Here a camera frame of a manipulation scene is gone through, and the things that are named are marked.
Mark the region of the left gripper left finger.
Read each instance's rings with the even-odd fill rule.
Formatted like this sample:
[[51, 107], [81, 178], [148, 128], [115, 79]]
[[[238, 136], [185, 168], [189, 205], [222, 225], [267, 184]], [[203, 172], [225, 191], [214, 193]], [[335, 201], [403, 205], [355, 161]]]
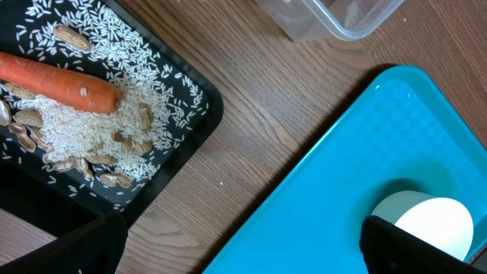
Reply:
[[125, 250], [127, 237], [125, 220], [115, 212], [1, 266], [1, 272], [114, 273]]

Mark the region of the orange carrot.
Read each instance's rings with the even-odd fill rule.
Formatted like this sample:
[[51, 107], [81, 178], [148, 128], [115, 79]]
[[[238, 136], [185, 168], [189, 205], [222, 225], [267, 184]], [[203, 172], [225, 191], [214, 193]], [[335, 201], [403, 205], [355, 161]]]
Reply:
[[100, 78], [4, 52], [1, 79], [92, 113], [113, 113], [121, 100], [118, 88]]

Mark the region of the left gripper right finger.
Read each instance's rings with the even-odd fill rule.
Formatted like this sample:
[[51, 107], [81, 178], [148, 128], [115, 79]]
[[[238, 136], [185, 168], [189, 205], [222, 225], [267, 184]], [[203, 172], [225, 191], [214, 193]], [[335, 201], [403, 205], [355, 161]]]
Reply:
[[486, 274], [375, 215], [362, 222], [359, 247], [370, 274]]

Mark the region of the white bowl with rice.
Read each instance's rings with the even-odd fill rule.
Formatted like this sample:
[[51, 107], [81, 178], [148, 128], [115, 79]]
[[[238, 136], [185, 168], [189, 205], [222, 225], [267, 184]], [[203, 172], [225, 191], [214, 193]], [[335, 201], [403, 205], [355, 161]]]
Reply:
[[466, 258], [473, 242], [471, 214], [455, 199], [404, 190], [382, 200], [371, 214], [458, 260]]

